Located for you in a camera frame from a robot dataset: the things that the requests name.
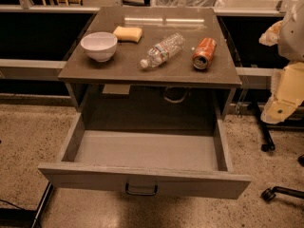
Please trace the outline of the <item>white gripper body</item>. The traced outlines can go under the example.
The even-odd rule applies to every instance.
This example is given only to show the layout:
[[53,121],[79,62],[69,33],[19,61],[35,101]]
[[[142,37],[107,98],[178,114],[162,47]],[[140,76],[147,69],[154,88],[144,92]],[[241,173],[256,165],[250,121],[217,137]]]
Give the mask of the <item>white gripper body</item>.
[[292,62],[275,69],[271,78],[271,97],[260,119],[267,124],[279,124],[290,117],[304,102],[304,63]]

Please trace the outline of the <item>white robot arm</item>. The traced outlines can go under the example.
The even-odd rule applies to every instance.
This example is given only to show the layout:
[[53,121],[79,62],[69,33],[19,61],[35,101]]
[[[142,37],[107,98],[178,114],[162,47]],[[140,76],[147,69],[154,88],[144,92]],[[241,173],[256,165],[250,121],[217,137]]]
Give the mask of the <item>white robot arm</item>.
[[278,54],[289,60],[276,69],[271,80],[271,97],[261,113],[267,124],[279,124],[289,118],[304,102],[304,0],[298,0],[284,18],[272,24],[258,41],[264,46],[278,46]]

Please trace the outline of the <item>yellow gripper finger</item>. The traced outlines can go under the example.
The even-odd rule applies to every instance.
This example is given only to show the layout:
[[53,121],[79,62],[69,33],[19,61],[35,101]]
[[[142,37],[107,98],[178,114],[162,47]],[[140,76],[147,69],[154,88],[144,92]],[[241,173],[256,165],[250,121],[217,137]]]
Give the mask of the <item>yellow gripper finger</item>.
[[264,45],[271,47],[278,42],[278,35],[281,28],[282,21],[272,24],[258,39],[258,41]]

